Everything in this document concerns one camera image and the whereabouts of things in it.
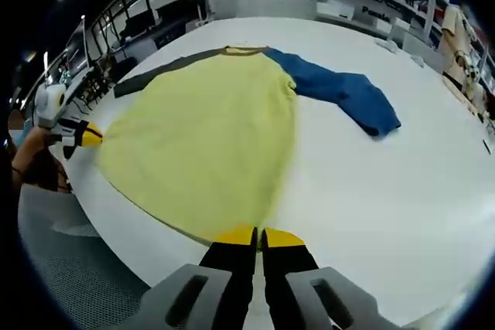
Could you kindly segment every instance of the person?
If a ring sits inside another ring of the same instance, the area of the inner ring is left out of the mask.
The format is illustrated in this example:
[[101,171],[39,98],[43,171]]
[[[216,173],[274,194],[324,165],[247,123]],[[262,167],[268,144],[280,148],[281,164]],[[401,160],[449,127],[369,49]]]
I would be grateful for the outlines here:
[[461,0],[449,0],[442,23],[442,38],[439,52],[446,58],[446,76],[460,90],[483,116],[486,95],[483,87],[476,81],[468,79],[465,73],[466,60],[458,56],[469,56],[471,40],[476,34],[468,23],[465,13],[467,5]]
[[12,183],[17,195],[22,184],[54,192],[71,192],[62,164],[48,150],[50,131],[35,126],[26,135],[12,159]]

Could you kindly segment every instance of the storage box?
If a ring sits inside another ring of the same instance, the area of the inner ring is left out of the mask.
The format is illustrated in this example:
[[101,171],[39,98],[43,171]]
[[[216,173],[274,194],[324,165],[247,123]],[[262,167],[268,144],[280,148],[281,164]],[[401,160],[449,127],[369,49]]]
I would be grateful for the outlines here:
[[410,23],[407,23],[406,21],[404,21],[403,19],[400,19],[398,17],[395,17],[393,25],[398,26],[401,29],[404,29],[405,31],[409,31],[409,29],[411,28]]
[[317,12],[323,15],[333,15],[343,19],[352,19],[354,16],[354,6],[338,0],[327,0],[318,2]]
[[375,19],[373,21],[373,26],[375,29],[383,31],[387,34],[392,30],[392,24],[385,22],[383,19]]

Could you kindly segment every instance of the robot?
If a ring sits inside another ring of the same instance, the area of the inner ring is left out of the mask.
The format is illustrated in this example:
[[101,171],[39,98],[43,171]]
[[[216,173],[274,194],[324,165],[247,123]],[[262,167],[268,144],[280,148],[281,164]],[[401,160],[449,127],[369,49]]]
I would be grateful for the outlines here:
[[276,330],[400,329],[380,315],[373,296],[333,268],[318,267],[297,236],[239,226],[218,236],[198,265],[186,264],[152,287],[138,312],[109,330],[241,330],[258,252]]
[[103,134],[89,121],[77,117],[62,117],[66,111],[65,84],[41,84],[34,100],[34,124],[50,129],[49,144],[62,142],[63,153],[69,159],[77,146],[97,147],[103,141]]

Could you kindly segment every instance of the white table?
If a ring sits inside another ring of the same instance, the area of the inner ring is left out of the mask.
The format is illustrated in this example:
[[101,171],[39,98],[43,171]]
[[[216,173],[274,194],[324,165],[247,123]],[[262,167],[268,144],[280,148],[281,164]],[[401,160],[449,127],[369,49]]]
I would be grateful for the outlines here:
[[[365,73],[402,122],[376,141],[336,105],[299,97],[295,157],[271,226],[304,239],[320,267],[332,266],[369,291],[398,325],[443,306],[480,272],[495,248],[495,156],[483,146],[483,126],[437,73],[339,26],[250,18],[190,32],[126,78],[226,45],[268,45],[331,70]],[[89,119],[105,132],[138,95],[116,100],[111,92]],[[79,148],[65,166],[85,213],[117,256],[151,286],[199,263],[206,247],[114,189],[94,164],[95,151]],[[245,328],[272,328],[261,277]]]

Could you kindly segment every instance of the blue sleeve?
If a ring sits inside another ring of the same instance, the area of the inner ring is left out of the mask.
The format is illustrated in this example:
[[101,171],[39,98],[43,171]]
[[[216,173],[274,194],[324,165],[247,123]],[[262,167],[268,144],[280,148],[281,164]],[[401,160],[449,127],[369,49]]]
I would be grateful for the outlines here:
[[292,77],[297,94],[337,104],[369,135],[384,137],[401,126],[383,92],[364,75],[335,73],[276,49],[265,55]]

